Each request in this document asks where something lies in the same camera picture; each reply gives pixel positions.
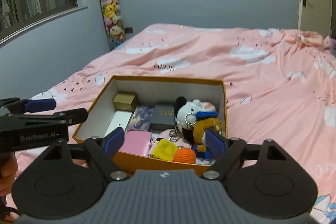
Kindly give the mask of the person left hand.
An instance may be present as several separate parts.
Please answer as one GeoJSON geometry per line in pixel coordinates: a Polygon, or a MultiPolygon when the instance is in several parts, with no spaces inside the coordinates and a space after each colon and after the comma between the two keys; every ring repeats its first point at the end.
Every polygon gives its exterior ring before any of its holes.
{"type": "Polygon", "coordinates": [[[0,196],[6,196],[11,192],[15,176],[18,170],[18,162],[12,153],[7,162],[1,166],[0,196]]]}

